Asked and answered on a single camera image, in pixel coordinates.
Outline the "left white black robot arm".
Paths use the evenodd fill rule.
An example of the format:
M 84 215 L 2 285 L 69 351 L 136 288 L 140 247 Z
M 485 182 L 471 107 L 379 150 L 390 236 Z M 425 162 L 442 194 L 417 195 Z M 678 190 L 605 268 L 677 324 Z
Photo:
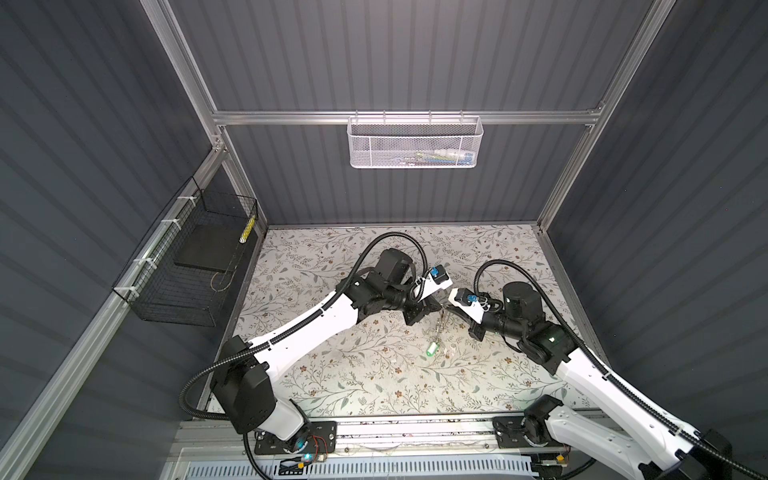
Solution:
M 405 275 L 413 260 L 389 248 L 377 264 L 344 279 L 321 303 L 280 328 L 250 340 L 229 339 L 221 360 L 245 352 L 243 358 L 215 370 L 211 390 L 239 434 L 266 431 L 288 440 L 308 430 L 308 421 L 292 401 L 278 397 L 273 384 L 298 360 L 330 337 L 382 311 L 400 311 L 412 326 L 441 309 L 434 294 L 452 280 L 442 265 L 420 278 Z

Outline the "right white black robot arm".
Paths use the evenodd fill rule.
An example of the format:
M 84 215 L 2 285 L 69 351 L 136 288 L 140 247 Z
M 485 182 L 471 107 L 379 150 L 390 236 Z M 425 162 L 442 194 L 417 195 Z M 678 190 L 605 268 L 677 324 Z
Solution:
M 729 479 L 730 442 L 719 433 L 700 432 L 663 410 L 597 358 L 555 313 L 537 283 L 510 282 L 501 299 L 455 288 L 452 310 L 465 317 L 474 334 L 494 331 L 516 350 L 586 396 L 618 426 L 613 431 L 544 395 L 526 408 L 521 429 L 534 446 L 550 442 L 574 447 L 626 479 Z

